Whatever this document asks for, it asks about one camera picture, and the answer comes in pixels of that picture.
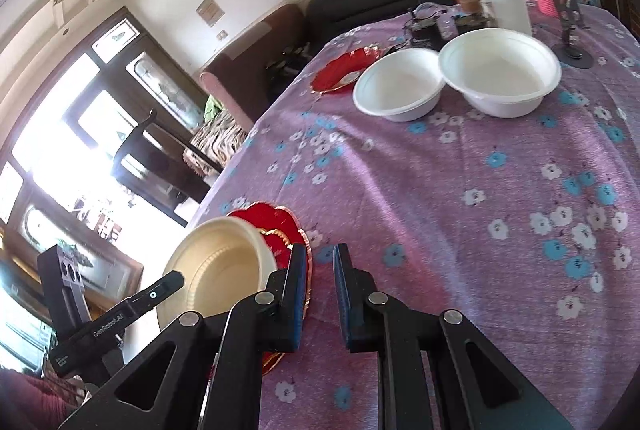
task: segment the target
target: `bowl rim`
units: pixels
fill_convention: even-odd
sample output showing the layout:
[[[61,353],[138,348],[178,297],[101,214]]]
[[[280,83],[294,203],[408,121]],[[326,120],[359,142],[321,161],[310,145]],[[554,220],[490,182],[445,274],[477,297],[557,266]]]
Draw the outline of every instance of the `bowl rim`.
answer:
[[[479,92],[478,90],[469,89],[468,87],[462,87],[459,84],[452,82],[451,79],[447,76],[447,71],[443,67],[443,64],[446,61],[447,55],[449,55],[449,53],[452,52],[460,43],[460,39],[463,37],[467,37],[468,39],[470,36],[495,36],[496,34],[500,36],[507,36],[507,37],[511,37],[512,39],[520,40],[521,42],[524,42],[531,46],[536,47],[540,52],[543,52],[545,55],[547,55],[549,61],[553,65],[555,65],[554,67],[555,71],[553,76],[551,77],[552,83],[549,84],[548,86],[545,86],[543,89],[537,90],[535,92],[530,92],[529,94],[504,96],[502,94],[490,94],[488,92]],[[464,33],[460,36],[457,36],[456,38],[448,42],[440,51],[440,56],[438,58],[438,67],[440,68],[442,77],[446,81],[447,85],[449,85],[453,89],[456,89],[458,92],[461,92],[462,94],[466,94],[468,96],[472,96],[476,100],[487,100],[490,102],[503,103],[506,105],[510,103],[530,102],[533,100],[537,100],[539,98],[544,98],[546,95],[548,95],[549,93],[552,93],[556,89],[556,87],[560,83],[560,80],[562,79],[562,67],[560,65],[560,60],[558,60],[558,57],[548,45],[541,42],[537,38],[533,38],[533,36],[526,35],[519,31],[513,31],[511,29],[503,29],[498,27],[488,27],[484,29],[478,29],[476,31],[470,31],[468,33]]]
[[[360,78],[358,78],[356,85],[353,87],[353,103],[355,104],[356,108],[359,111],[364,112],[369,116],[375,116],[375,117],[397,116],[399,114],[404,114],[405,112],[409,112],[410,110],[414,110],[414,108],[418,108],[421,105],[424,105],[429,100],[432,100],[433,98],[435,98],[440,92],[442,92],[442,89],[444,88],[446,81],[442,74],[442,70],[440,69],[440,63],[438,62],[437,67],[438,67],[438,70],[440,71],[440,81],[436,84],[434,91],[431,94],[428,94],[420,98],[419,100],[416,100],[413,103],[409,103],[407,105],[399,106],[396,108],[370,110],[370,108],[367,108],[366,106],[362,105],[362,103],[358,100],[358,96],[357,96],[358,86],[360,87],[360,89],[364,86],[364,82],[366,82],[371,77],[371,74],[376,71],[376,66],[378,66],[379,64],[388,63],[389,59],[393,57],[406,56],[404,54],[405,52],[410,52],[414,50],[425,52],[425,54],[429,54],[429,56],[435,57],[436,61],[438,61],[438,52],[434,51],[433,49],[427,49],[424,47],[409,47],[409,48],[401,49],[399,51],[396,51],[395,53],[391,53],[389,55],[383,56],[379,60],[376,60],[360,75]]]

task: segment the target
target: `red plate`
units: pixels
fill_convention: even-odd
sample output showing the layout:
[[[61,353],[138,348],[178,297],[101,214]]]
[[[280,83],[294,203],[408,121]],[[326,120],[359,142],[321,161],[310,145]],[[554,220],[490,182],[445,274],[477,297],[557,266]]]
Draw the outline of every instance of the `red plate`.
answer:
[[[355,83],[364,70],[382,58],[383,51],[377,47],[363,47],[329,62],[316,74],[311,82],[311,92],[326,94],[345,89]]]
[[[278,269],[289,267],[291,244],[304,244],[306,247],[306,296],[303,316],[311,301],[311,273],[313,271],[313,257],[311,245],[306,233],[300,227],[293,213],[284,206],[271,206],[267,203],[254,203],[246,210],[236,210],[229,216],[238,217],[254,225],[271,248]],[[262,374],[273,370],[284,356],[283,353],[265,353],[262,359]]]

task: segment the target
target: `tablecloth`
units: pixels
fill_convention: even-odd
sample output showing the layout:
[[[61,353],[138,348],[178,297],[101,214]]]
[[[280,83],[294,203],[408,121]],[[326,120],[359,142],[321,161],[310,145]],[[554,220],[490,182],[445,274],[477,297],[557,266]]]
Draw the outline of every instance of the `tablecloth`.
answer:
[[[528,4],[534,36],[558,43]],[[327,44],[258,121],[192,225],[267,201],[310,237],[302,348],[264,378],[260,428],[377,428],[376,357],[340,337],[339,242],[409,307],[461,310],[577,430],[604,421],[640,363],[640,46],[607,11],[584,14],[572,38],[594,67],[564,66],[523,118],[485,117],[449,87],[411,123],[309,91],[339,55],[396,44],[405,15]]]

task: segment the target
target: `white bowl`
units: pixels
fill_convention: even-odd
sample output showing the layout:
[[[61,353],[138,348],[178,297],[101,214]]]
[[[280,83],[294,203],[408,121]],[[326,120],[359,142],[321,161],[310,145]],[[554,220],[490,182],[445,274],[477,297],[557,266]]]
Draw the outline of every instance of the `white bowl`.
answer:
[[[219,217],[186,236],[163,274],[174,269],[184,276],[184,287],[158,306],[160,330],[185,311],[203,317],[229,311],[236,302],[264,290],[277,266],[254,226],[237,217]]]
[[[440,51],[447,83],[478,110],[519,118],[535,110],[560,82],[558,58],[541,41],[507,29],[480,29]]]
[[[444,87],[438,53],[410,48],[380,58],[358,79],[353,103],[370,116],[413,121],[431,111]]]

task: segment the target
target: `metal rivet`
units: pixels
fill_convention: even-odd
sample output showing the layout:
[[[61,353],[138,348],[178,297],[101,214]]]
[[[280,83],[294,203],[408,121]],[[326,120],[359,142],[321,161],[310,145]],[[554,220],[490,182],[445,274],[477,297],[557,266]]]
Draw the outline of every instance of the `metal rivet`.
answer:
[[[185,327],[193,327],[200,321],[200,315],[198,313],[194,313],[193,311],[189,311],[187,313],[183,313],[180,316],[180,325]]]
[[[376,291],[375,293],[371,293],[369,295],[369,302],[373,305],[384,305],[388,302],[389,297],[380,291]]]
[[[450,309],[444,313],[444,321],[447,324],[458,325],[462,323],[462,320],[464,320],[462,313],[455,309]]]
[[[260,291],[255,297],[254,300],[257,304],[260,305],[269,305],[271,302],[275,300],[275,296],[268,291]]]

